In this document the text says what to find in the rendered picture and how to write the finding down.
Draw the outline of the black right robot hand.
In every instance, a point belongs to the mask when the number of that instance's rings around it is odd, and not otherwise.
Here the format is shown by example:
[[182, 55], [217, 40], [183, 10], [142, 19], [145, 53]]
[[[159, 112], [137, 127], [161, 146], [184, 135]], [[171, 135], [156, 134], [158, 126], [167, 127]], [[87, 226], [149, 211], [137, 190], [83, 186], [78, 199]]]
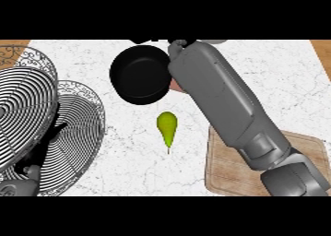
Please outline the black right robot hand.
[[[146, 41], [158, 41], [158, 40], [145, 40], [145, 39], [133, 39], [130, 40], [133, 43], [140, 44]], [[187, 46], [195, 40], [167, 40], [168, 43], [176, 42], [180, 46]]]

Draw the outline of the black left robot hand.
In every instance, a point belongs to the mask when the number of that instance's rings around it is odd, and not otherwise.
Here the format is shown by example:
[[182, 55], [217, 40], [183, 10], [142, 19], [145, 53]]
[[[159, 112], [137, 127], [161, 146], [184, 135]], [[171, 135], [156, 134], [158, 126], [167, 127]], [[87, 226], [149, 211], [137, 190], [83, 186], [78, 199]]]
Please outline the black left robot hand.
[[13, 170], [18, 174], [25, 175], [29, 179], [34, 180], [40, 179], [40, 171], [49, 143], [56, 138], [62, 128], [66, 126], [66, 123], [56, 124], [57, 118], [59, 118], [59, 113], [55, 112], [55, 117], [47, 127], [41, 140], [38, 141], [34, 148], [28, 151], [22, 159], [16, 162], [13, 167]]

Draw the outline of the black pot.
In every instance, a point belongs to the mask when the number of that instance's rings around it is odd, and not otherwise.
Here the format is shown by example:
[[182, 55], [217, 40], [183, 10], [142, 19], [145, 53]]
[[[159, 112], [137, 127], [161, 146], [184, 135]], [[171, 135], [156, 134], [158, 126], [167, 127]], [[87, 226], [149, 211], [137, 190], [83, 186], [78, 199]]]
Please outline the black pot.
[[114, 58], [109, 79], [119, 98], [134, 105], [158, 101], [167, 92], [183, 92], [168, 74], [168, 55], [150, 45], [134, 45]]

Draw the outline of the green pear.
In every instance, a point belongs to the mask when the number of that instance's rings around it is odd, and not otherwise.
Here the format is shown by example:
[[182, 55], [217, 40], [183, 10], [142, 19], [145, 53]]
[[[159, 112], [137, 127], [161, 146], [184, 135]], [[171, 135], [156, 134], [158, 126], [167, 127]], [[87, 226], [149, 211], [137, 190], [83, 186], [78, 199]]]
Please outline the green pear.
[[177, 129], [177, 117], [171, 112], [162, 112], [156, 117], [156, 128], [161, 132], [165, 146], [170, 148]]

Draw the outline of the wooden cutting board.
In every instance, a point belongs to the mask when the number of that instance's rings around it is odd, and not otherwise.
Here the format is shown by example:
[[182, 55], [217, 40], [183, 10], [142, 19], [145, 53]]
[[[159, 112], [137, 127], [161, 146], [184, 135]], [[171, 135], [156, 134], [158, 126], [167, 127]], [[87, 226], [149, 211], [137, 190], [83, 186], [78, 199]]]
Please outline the wooden cutting board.
[[[292, 147], [310, 158], [331, 185], [331, 168], [323, 143], [319, 138], [288, 131], [282, 134]], [[269, 196], [260, 182], [260, 171], [252, 171], [235, 149], [220, 140], [213, 127], [208, 127], [204, 185], [218, 195]]]

